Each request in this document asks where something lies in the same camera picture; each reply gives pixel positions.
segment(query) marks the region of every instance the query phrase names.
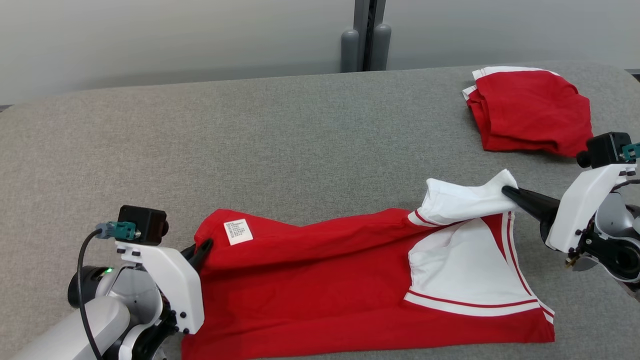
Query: gray table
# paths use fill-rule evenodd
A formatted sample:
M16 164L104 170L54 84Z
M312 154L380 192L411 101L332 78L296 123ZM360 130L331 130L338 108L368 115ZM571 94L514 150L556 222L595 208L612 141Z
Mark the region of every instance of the gray table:
M530 63L591 99L595 133L640 140L640 84L592 63ZM508 168L559 197L580 172L544 154L484 152L460 91L477 67L94 90L0 114L0 357L69 314L82 239L122 204L163 209L183 248L216 208L302 225L416 208L424 180L482 184ZM640 193L625 194L640 204ZM566 271L518 217L520 264L556 311L555 343L334 354L322 359L637 359L640 304L602 270ZM118 261L110 241L86 263ZM425 324L425 331L430 329ZM170 352L179 351L179 336Z

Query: clothing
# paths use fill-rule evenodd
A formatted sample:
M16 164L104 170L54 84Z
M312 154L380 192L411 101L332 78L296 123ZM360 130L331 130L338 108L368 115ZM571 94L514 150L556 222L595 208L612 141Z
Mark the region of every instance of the clothing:
M303 227L215 211L195 235L214 248L183 358L553 341L553 312L518 269L507 184L506 170L479 187L429 179L415 211Z
M473 71L463 90L487 151L544 150L576 157L591 132L589 99L555 72L529 67Z

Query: qr code label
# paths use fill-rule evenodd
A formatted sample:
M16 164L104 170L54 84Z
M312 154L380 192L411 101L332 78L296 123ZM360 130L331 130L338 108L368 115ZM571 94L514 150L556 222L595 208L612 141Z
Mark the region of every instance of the qr code label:
M234 220L224 223L229 244L235 245L245 241L253 240L253 234L249 230L246 219Z

